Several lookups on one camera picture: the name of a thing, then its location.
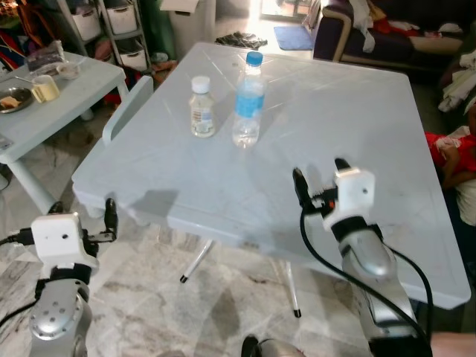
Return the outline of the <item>grey robot leg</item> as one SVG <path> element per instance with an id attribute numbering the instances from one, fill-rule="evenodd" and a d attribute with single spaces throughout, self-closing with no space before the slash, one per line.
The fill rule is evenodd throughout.
<path id="1" fill-rule="evenodd" d="M 303 351 L 288 342 L 274 338 L 259 339 L 248 335 L 242 340 L 240 357 L 306 357 Z"/>

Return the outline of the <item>person in white clothes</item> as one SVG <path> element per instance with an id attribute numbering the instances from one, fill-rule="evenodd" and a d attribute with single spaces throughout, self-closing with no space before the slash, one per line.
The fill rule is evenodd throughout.
<path id="1" fill-rule="evenodd" d="M 455 187 L 457 208 L 460 217 L 467 225 L 475 227 L 476 220 L 476 179 L 462 181 Z"/>

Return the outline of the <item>grey shelf rack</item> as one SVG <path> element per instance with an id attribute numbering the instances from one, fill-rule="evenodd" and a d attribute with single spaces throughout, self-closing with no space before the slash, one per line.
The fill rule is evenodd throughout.
<path id="1" fill-rule="evenodd" d="M 98 41 L 105 40 L 109 41 L 110 48 L 112 49 L 112 58 L 115 64 L 120 65 L 118 61 L 119 57 L 119 48 L 143 48 L 146 50 L 147 57 L 149 57 L 149 49 L 147 48 L 147 41 L 145 38 L 145 28 L 141 19 L 141 9 L 140 9 L 140 0 L 134 0 L 138 10 L 138 20 L 140 26 L 140 33 L 138 35 L 133 35 L 129 37 L 119 37 L 110 34 L 109 24 L 106 21 L 106 14 L 103 6 L 104 0 L 47 0 L 50 4 L 50 10 L 53 14 L 57 15 L 57 20 L 59 25 L 62 28 L 65 38 L 65 46 L 69 50 L 78 51 L 79 54 L 84 55 L 84 57 L 92 57 L 94 44 Z M 98 38 L 83 41 L 76 30 L 74 20 L 72 19 L 71 14 L 74 13 L 76 7 L 83 6 L 83 4 L 88 4 L 89 6 L 95 7 L 95 10 L 98 11 L 100 17 L 100 25 L 102 28 L 102 33 Z M 149 57 L 149 70 L 140 71 L 142 74 L 151 74 L 152 73 L 152 61 Z"/>

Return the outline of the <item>small white plastic table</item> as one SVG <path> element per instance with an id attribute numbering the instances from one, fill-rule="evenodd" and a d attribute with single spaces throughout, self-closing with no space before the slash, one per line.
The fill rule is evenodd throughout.
<path id="1" fill-rule="evenodd" d="M 47 213 L 56 200 L 27 169 L 21 157 L 88 112 L 109 92 L 116 89 L 122 99 L 129 93 L 122 68 L 71 52 L 65 52 L 65 58 L 77 62 L 80 75 L 74 80 L 57 78 L 59 98 L 48 103 L 34 102 L 17 112 L 0 115 L 0 137 L 11 142 L 6 149 L 0 149 L 0 164 L 11 169 L 41 213 Z"/>

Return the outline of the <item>pale clothes pile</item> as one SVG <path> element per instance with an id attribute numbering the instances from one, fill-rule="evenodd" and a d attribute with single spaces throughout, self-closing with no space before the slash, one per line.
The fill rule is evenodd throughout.
<path id="1" fill-rule="evenodd" d="M 450 112 L 469 98 L 475 89 L 476 69 L 465 68 L 451 75 L 450 83 L 443 89 L 443 97 L 439 102 L 440 112 Z"/>

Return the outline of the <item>dark plastic packet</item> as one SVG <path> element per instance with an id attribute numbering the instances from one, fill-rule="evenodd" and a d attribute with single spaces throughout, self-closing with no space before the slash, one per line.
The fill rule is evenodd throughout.
<path id="1" fill-rule="evenodd" d="M 62 51 L 62 42 L 54 40 L 48 47 L 34 51 L 26 58 L 26 65 L 30 72 L 40 72 L 40 74 L 51 74 L 57 71 L 61 62 L 67 62 L 65 52 Z"/>

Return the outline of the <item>dark sofa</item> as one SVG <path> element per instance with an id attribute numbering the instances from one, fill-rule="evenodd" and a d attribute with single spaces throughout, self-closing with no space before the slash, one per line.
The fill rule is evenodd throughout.
<path id="1" fill-rule="evenodd" d="M 475 0 L 322 0 L 312 57 L 441 71 L 461 51 L 475 17 Z"/>

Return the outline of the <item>pale yellow cup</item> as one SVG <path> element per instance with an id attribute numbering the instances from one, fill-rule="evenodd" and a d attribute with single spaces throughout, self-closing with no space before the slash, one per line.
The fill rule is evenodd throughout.
<path id="1" fill-rule="evenodd" d="M 39 75 L 31 80 L 33 97 L 39 103 L 47 103 L 60 97 L 60 89 L 51 75 Z"/>

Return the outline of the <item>small clear bottle white cap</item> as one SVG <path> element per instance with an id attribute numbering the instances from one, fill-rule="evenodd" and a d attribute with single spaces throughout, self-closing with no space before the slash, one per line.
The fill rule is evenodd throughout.
<path id="1" fill-rule="evenodd" d="M 191 132 L 198 138 L 210 138 L 216 132 L 213 115 L 215 101 L 210 95 L 210 78 L 194 76 L 191 89 L 193 96 L 188 102 Z"/>

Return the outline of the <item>child in red clothes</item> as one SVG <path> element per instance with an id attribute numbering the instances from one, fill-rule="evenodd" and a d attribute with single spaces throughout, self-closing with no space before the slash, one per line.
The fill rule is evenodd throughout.
<path id="1" fill-rule="evenodd" d="M 448 135 L 426 132 L 425 139 L 444 190 L 476 179 L 476 140 L 469 126 Z"/>

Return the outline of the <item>bare human foot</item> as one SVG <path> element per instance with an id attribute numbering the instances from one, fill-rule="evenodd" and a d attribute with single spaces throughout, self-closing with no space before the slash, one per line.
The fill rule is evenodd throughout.
<path id="1" fill-rule="evenodd" d="M 476 357 L 476 335 L 436 332 L 431 337 L 433 357 Z"/>

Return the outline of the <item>white storage bin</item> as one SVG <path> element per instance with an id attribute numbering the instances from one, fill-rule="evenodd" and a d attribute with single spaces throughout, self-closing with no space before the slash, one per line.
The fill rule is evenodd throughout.
<path id="1" fill-rule="evenodd" d="M 83 6 L 76 7 L 71 16 L 83 41 L 98 38 L 102 33 L 99 13 L 95 7 L 83 4 Z"/>
<path id="2" fill-rule="evenodd" d="M 103 6 L 111 35 L 129 37 L 140 33 L 134 0 L 104 0 Z"/>
<path id="3" fill-rule="evenodd" d="M 120 65 L 136 71 L 149 70 L 149 57 L 143 48 L 119 48 L 118 61 Z"/>

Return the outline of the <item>clear water bottle blue cap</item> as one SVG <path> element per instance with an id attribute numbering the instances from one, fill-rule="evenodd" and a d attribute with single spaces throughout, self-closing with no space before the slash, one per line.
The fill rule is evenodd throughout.
<path id="1" fill-rule="evenodd" d="M 264 108 L 266 81 L 261 65 L 264 54 L 249 51 L 244 71 L 237 82 L 232 139 L 238 147 L 254 146 L 260 136 L 260 118 Z"/>

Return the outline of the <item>light blue plastic chair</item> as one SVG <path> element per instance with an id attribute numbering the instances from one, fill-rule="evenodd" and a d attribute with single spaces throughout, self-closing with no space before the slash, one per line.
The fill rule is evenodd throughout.
<path id="1" fill-rule="evenodd" d="M 122 99 L 122 102 L 112 113 L 108 122 L 104 126 L 103 134 L 100 141 L 105 145 L 112 142 L 117 136 L 120 130 L 129 122 L 130 119 L 139 109 L 145 106 L 149 96 L 154 92 L 154 84 L 152 76 L 143 76 L 137 81 L 137 83 L 130 89 L 126 98 Z"/>

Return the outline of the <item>small white bowl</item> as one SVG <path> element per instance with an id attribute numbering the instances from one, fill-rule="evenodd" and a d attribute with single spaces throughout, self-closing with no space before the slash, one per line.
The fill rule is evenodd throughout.
<path id="1" fill-rule="evenodd" d="M 57 72 L 61 78 L 75 80 L 81 75 L 81 65 L 78 62 L 58 62 Z"/>

